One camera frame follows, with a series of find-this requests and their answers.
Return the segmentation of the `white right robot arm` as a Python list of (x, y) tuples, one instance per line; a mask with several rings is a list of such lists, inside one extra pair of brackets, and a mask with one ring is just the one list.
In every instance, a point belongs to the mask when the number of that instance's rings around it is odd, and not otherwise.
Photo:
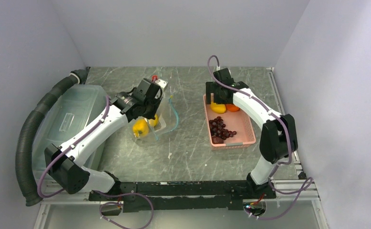
[(206, 83), (206, 104), (233, 104), (246, 113), (261, 129), (260, 159), (249, 173), (251, 182), (246, 192), (252, 198), (264, 193), (264, 184), (277, 168), (289, 165), (298, 148), (294, 117), (281, 114), (260, 100), (242, 81), (235, 82), (228, 68), (209, 70), (211, 82)]

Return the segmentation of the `yellow lemon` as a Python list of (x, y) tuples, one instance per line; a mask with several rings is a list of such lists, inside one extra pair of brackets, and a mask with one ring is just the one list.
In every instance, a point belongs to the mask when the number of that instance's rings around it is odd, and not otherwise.
[(210, 104), (210, 109), (216, 114), (224, 114), (227, 111), (225, 104), (217, 104), (214, 102)]

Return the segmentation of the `orange fruit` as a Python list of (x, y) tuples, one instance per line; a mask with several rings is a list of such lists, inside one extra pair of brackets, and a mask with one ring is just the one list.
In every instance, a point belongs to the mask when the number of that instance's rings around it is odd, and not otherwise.
[(225, 107), (230, 112), (238, 112), (240, 110), (240, 108), (235, 106), (234, 104), (225, 104)]

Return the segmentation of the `dark red grape bunch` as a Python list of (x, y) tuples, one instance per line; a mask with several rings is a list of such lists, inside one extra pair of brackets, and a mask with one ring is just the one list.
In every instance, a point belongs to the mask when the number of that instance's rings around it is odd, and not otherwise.
[(226, 127), (227, 125), (224, 123), (224, 120), (220, 116), (208, 120), (208, 129), (211, 137), (218, 136), (226, 140), (237, 135), (237, 131), (226, 129)]

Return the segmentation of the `clear zip top bag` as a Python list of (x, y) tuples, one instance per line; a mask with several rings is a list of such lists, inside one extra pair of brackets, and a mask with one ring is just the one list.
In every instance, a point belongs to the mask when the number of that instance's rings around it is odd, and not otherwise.
[(139, 119), (144, 119), (148, 122), (148, 119), (139, 117), (134, 121), (130, 122), (130, 131), (129, 133), (132, 135), (132, 139), (134, 141), (141, 140), (145, 142), (156, 142), (159, 141), (160, 139), (163, 138), (163, 135), (168, 134), (172, 131), (174, 131), (179, 124), (179, 115), (176, 109), (173, 106), (172, 103), (172, 96), (164, 96), (163, 100), (156, 112), (159, 118), (159, 122), (156, 127), (151, 127), (148, 123), (149, 126), (149, 134), (141, 137), (141, 138), (136, 138), (133, 134), (132, 127), (133, 124), (139, 120)]

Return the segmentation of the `dark red date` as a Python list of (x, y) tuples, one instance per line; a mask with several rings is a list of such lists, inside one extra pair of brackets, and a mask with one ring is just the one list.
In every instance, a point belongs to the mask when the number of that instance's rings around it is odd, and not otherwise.
[(224, 139), (218, 136), (212, 136), (211, 141), (213, 145), (224, 144)]

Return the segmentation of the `yellow mango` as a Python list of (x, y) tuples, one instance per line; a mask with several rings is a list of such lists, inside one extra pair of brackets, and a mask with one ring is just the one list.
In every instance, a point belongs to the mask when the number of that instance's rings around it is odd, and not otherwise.
[(156, 127), (158, 122), (159, 122), (159, 118), (157, 114), (154, 115), (154, 118), (148, 119), (148, 123), (151, 127)]

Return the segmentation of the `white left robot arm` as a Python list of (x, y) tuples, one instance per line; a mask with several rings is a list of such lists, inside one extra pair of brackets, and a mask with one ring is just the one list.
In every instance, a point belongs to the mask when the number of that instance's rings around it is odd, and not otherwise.
[(82, 131), (60, 146), (45, 149), (46, 169), (41, 176), (51, 176), (68, 194), (80, 191), (100, 191), (108, 200), (120, 194), (120, 181), (112, 173), (85, 166), (95, 150), (120, 128), (138, 118), (155, 119), (168, 82), (143, 78), (129, 92), (106, 97), (104, 110)]

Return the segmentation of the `yellow bell pepper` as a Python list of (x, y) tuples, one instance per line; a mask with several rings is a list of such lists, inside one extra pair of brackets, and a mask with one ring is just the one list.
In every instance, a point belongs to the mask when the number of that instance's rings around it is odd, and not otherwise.
[(149, 134), (149, 126), (146, 120), (137, 120), (132, 127), (133, 134), (136, 138), (141, 138)]

